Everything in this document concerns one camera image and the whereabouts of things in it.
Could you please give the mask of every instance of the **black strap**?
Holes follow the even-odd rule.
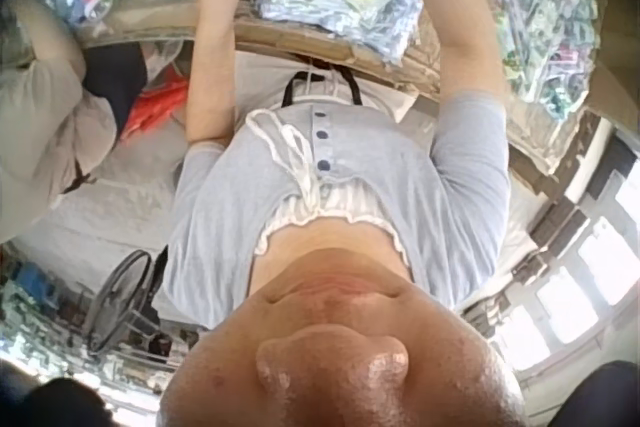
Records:
[[[342,78],[345,80],[349,88],[351,89],[351,97],[353,98],[354,105],[362,105],[362,94],[360,93],[360,86],[358,82],[356,82],[355,77],[353,76],[353,72],[348,67],[344,67],[342,65],[329,65],[327,64],[327,68],[335,69],[337,72],[342,75]],[[289,107],[293,105],[293,88],[295,87],[296,81],[304,81],[307,82],[309,79],[309,72],[300,71],[297,72],[287,84],[287,87],[284,89],[284,96],[282,97],[282,107]],[[319,74],[311,74],[311,82],[323,82],[325,80],[324,75]]]
[[[91,177],[91,174],[84,175],[82,173],[82,168],[80,167],[80,163],[76,160],[76,178],[73,179],[73,182],[71,182],[71,185],[67,187],[67,189],[62,193],[66,195],[70,192],[74,192],[78,190],[80,187],[82,187],[83,184],[86,184],[89,181],[90,177]]]

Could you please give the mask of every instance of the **clothing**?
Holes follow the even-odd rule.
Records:
[[[134,47],[86,53],[91,91],[64,59],[0,74],[0,243],[28,229],[109,154],[146,82]]]
[[[309,142],[320,182],[359,179],[375,193],[415,283],[436,300],[453,308],[493,274],[509,179],[505,113],[491,96],[469,92],[443,105],[431,155],[373,109],[317,101],[277,116]],[[256,120],[288,158],[276,126]],[[229,316],[246,297],[262,230],[293,195],[302,195],[298,182],[248,126],[226,151],[194,145],[172,212],[163,287],[174,305],[208,328]]]
[[[109,102],[119,139],[136,99],[147,85],[147,67],[140,44],[95,47],[84,51],[84,60],[87,75],[83,86],[94,96]]]
[[[294,104],[295,83],[307,83],[306,94],[311,88],[311,82],[325,82],[332,74],[336,85],[335,70],[339,71],[344,81],[351,89],[351,100],[354,105],[363,105],[362,92],[351,71],[346,67],[330,66],[326,75],[300,71],[292,78],[283,96],[281,108]],[[256,122],[258,115],[270,117],[278,128],[278,135],[282,136],[288,148],[290,165],[284,161],[275,148],[273,139],[260,128]],[[302,195],[292,195],[285,199],[277,208],[273,216],[267,221],[260,234],[255,255],[264,255],[269,246],[269,236],[289,225],[298,227],[322,217],[337,217],[347,220],[351,224],[367,222],[386,231],[393,239],[395,249],[402,255],[404,264],[408,267],[407,253],[400,242],[398,233],[393,228],[384,211],[384,207],[376,198],[369,186],[359,179],[353,179],[337,185],[322,183],[313,174],[313,156],[307,139],[290,125],[284,126],[277,115],[269,110],[256,110],[247,116],[247,125],[258,137],[262,138],[271,151],[273,161],[295,178]],[[318,133],[327,138],[326,133]]]

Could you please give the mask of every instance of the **black object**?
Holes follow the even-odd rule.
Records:
[[[616,361],[595,370],[573,391],[549,427],[637,427],[640,369]]]
[[[147,85],[147,66],[140,44],[126,43],[94,47],[84,51],[87,75],[84,88],[107,99],[122,135],[138,96]]]
[[[354,105],[362,105],[362,95],[360,93],[360,86],[358,82],[356,82],[355,77],[351,70],[342,65],[331,65],[326,62],[321,61],[313,61],[313,65],[320,69],[328,70],[330,68],[334,69],[336,72],[339,72],[340,75],[344,78],[345,82],[349,85],[351,89],[351,96],[353,98]],[[307,82],[309,80],[309,72],[300,71],[296,72],[296,74],[291,78],[287,87],[284,89],[284,96],[282,98],[282,108],[289,107],[293,105],[293,87],[296,82]],[[325,80],[324,75],[319,75],[312,73],[311,74],[311,82],[323,82]]]
[[[113,427],[105,402],[71,379],[55,379],[29,393],[18,408],[21,427]]]
[[[137,250],[107,278],[93,300],[83,327],[87,352],[99,356],[118,345],[131,329],[145,337],[159,329],[160,319],[151,307],[168,261],[168,248],[152,263]]]

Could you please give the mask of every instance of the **white fabric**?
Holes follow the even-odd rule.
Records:
[[[338,93],[337,73],[331,71],[333,83],[332,96]],[[311,82],[306,85],[305,95],[298,97],[297,101],[309,102],[325,100],[325,97],[309,95]],[[339,103],[344,100],[337,97],[329,97]],[[278,133],[282,136],[288,152],[288,162],[285,162],[275,146],[273,139],[256,122],[256,117],[265,115],[275,124]],[[402,256],[406,266],[409,266],[407,253],[400,241],[398,233],[384,213],[384,208],[373,191],[361,180],[353,179],[342,184],[323,184],[316,175],[313,165],[313,153],[311,144],[302,133],[292,125],[283,124],[277,115],[271,110],[259,109],[251,112],[246,118],[247,126],[262,139],[271,152],[273,161],[293,177],[300,188],[300,195],[292,195],[286,198],[278,207],[275,214],[266,223],[260,234],[255,255],[264,255],[269,248],[269,236],[289,225],[304,226],[322,217],[338,217],[354,224],[367,222],[383,229],[393,239],[395,249]]]

